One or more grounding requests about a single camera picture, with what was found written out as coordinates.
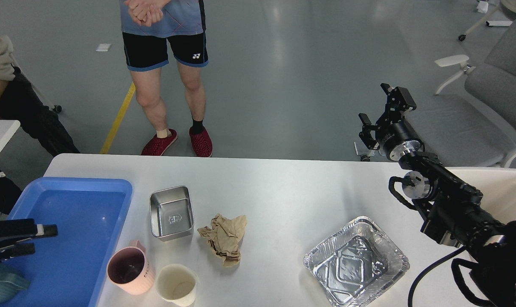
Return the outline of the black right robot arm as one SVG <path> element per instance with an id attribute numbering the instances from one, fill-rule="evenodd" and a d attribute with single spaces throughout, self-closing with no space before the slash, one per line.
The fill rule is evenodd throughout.
<path id="1" fill-rule="evenodd" d="M 458 246 L 450 256 L 454 281 L 462 295 L 480 307 L 516 307 L 516 221 L 503 224 L 480 206 L 483 194 L 447 170 L 423 142 L 404 114 L 416 109 L 408 89 L 382 83 L 386 108 L 375 124 L 360 113 L 359 138 L 369 151 L 382 151 L 408 170 L 391 177 L 389 191 L 419 212 L 420 229 L 437 243 Z"/>

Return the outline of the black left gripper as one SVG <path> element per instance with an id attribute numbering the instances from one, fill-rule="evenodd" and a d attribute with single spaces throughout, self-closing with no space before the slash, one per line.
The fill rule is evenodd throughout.
<path id="1" fill-rule="evenodd" d="M 58 236 L 56 225 L 35 224 L 33 218 L 0 221 L 0 242 L 55 236 Z M 23 243 L 12 247 L 9 243 L 0 243 L 0 262 L 34 253 L 35 245 L 33 243 Z"/>

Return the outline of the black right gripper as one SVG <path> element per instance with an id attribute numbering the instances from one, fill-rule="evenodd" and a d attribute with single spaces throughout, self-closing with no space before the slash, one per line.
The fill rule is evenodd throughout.
<path id="1" fill-rule="evenodd" d="M 367 113 L 359 113 L 362 123 L 359 138 L 368 150 L 382 151 L 390 161 L 399 161 L 404 155 L 423 149 L 424 142 L 400 114 L 416 110 L 416 103 L 404 87 L 392 87 L 384 82 L 380 87 L 387 95 L 386 113 L 399 113 L 393 120 L 384 114 L 374 125 Z"/>

